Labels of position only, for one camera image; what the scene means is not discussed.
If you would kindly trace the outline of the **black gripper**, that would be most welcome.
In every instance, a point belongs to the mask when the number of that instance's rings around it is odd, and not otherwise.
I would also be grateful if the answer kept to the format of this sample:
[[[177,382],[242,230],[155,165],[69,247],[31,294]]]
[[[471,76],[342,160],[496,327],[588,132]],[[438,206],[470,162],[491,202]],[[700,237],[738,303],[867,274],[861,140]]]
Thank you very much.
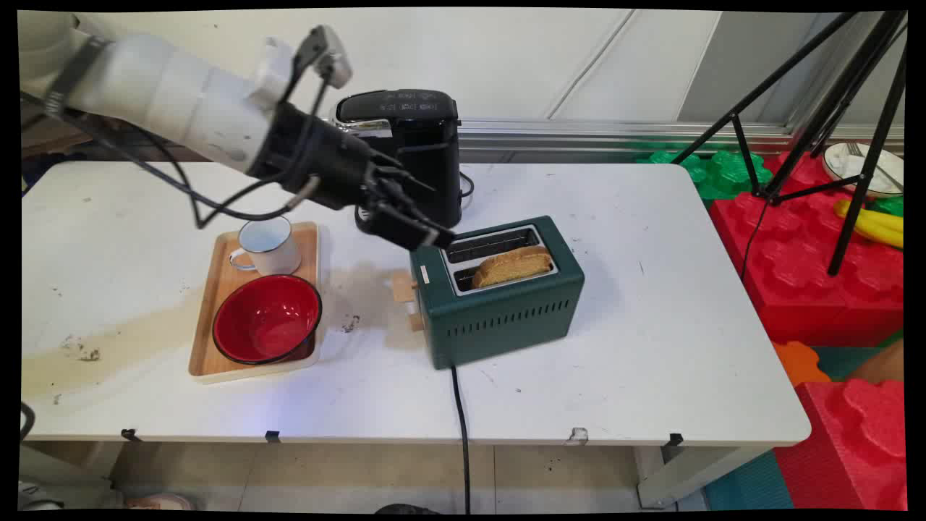
[[[434,191],[432,187],[396,159],[289,102],[276,109],[248,174],[278,182],[292,194],[316,181],[307,199],[331,210],[356,206],[361,232],[410,252],[426,246],[445,248],[456,240],[450,228],[428,218],[413,198],[418,192]]]

